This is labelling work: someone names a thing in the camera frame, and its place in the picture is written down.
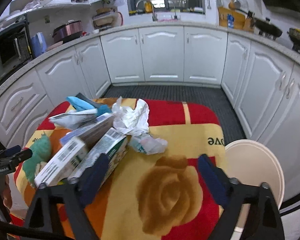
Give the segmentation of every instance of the black floor mat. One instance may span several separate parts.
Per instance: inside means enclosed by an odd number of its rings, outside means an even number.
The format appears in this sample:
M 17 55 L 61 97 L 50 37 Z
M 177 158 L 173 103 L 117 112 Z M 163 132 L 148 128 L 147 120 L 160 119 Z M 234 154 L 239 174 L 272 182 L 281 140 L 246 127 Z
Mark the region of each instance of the black floor mat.
M 225 143 L 245 139 L 239 120 L 222 89 L 186 86 L 110 86 L 104 98 L 144 98 L 186 101 L 209 107 L 217 115 Z

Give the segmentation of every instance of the cardboard box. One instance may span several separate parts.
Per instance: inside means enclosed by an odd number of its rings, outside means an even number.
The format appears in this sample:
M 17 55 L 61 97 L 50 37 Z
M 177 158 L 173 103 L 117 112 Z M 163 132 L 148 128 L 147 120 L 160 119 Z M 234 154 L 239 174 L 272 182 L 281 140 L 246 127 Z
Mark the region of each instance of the cardboard box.
M 94 165 L 101 153 L 107 155 L 110 160 L 109 169 L 102 184 L 110 176 L 116 168 L 120 160 L 126 154 L 126 146 L 128 143 L 127 136 L 117 132 L 114 128 L 110 128 L 107 133 L 97 142 L 97 144 L 87 154 L 86 158 L 78 165 L 69 178 L 79 178 L 84 170 Z
M 91 149 L 98 140 L 112 127 L 114 115 L 105 113 L 94 121 L 66 134 L 60 139 L 61 145 L 65 145 L 72 137 L 77 136 Z
M 75 168 L 85 159 L 88 150 L 86 144 L 78 137 L 71 138 L 46 166 L 35 177 L 37 186 L 46 183 L 47 186 L 55 186 L 75 170 Z

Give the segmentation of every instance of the tablecloth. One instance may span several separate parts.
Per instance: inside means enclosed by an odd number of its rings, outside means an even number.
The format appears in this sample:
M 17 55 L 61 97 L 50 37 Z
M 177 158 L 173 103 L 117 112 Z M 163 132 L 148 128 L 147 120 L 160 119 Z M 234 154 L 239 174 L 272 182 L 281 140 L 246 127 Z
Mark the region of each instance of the tablecloth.
M 116 98 L 97 99 L 109 107 Z M 126 98 L 122 106 L 135 107 L 137 99 Z M 145 100 L 150 109 L 152 135 L 168 141 L 163 154 L 144 155 L 128 149 L 112 175 L 85 208 L 97 235 L 114 239 L 207 239 L 219 218 L 213 201 L 197 172 L 197 158 L 206 153 L 225 169 L 223 132 L 216 115 L 207 107 L 186 102 Z M 73 109 L 68 102 L 48 117 Z M 52 156 L 61 148 L 59 139 L 68 129 L 56 128 L 48 117 L 32 135 L 30 147 L 45 133 Z M 14 173 L 18 190 L 29 205 L 35 189 L 20 164 Z M 67 236 L 74 238 L 63 206 L 59 209 Z

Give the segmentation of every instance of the crumpled tissue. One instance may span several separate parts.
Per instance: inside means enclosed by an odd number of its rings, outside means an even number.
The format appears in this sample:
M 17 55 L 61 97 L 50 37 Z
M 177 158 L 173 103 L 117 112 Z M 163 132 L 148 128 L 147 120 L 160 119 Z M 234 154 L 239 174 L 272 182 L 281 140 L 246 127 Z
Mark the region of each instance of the crumpled tissue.
M 133 110 L 129 106 L 121 106 L 122 97 L 112 106 L 112 113 L 115 115 L 113 127 L 127 135 L 141 135 L 149 132 L 149 106 L 139 99 L 136 108 Z
M 150 134 L 145 133 L 139 136 L 132 136 L 129 146 L 136 152 L 150 155 L 163 153 L 168 146 L 168 142 L 160 138 L 153 138 Z

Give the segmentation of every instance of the white kitchen cabinet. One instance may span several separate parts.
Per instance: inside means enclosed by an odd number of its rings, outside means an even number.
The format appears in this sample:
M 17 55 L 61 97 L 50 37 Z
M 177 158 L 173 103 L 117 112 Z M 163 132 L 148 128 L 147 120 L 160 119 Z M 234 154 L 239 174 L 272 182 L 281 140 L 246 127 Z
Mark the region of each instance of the white kitchen cabinet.
M 139 35 L 145 80 L 183 82 L 183 27 L 141 28 Z
M 1 143 L 5 147 L 24 146 L 52 110 L 38 74 L 30 70 L 0 96 Z
M 285 95 L 258 140 L 278 158 L 285 180 L 284 200 L 300 193 L 300 66 L 295 65 Z
M 8 142 L 7 148 L 15 145 L 20 145 L 21 147 L 26 146 L 33 133 L 52 110 L 53 105 L 48 96 L 45 95 L 21 122 Z
M 101 36 L 112 83 L 144 82 L 138 29 Z
M 228 34 L 226 62 L 221 87 L 232 107 L 235 106 L 239 96 L 248 63 L 250 46 L 251 40 L 231 33 Z
M 81 42 L 75 50 L 92 98 L 99 98 L 111 85 L 100 38 Z
M 277 110 L 293 61 L 251 42 L 247 69 L 234 110 L 248 139 L 258 140 Z
M 74 47 L 49 57 L 35 68 L 54 107 L 79 92 L 93 98 Z
M 228 33 L 185 27 L 184 82 L 221 84 Z

